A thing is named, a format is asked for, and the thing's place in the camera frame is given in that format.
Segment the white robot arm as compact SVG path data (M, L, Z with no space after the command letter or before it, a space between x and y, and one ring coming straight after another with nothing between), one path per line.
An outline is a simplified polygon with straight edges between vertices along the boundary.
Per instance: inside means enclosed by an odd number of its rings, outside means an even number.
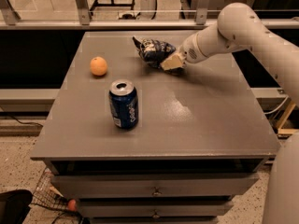
M269 31L251 7L232 3L217 21L186 38L162 62L164 70L182 68L219 54L246 49L299 105L299 48ZM263 224L299 224L299 132L279 148L268 182Z

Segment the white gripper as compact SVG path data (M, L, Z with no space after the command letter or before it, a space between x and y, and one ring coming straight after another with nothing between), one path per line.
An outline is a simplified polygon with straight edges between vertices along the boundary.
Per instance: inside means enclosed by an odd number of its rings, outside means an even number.
M183 68L185 63L200 63L207 59L207 56L200 50L197 34L190 35L178 47L178 52L171 54L163 62L161 67L164 71Z

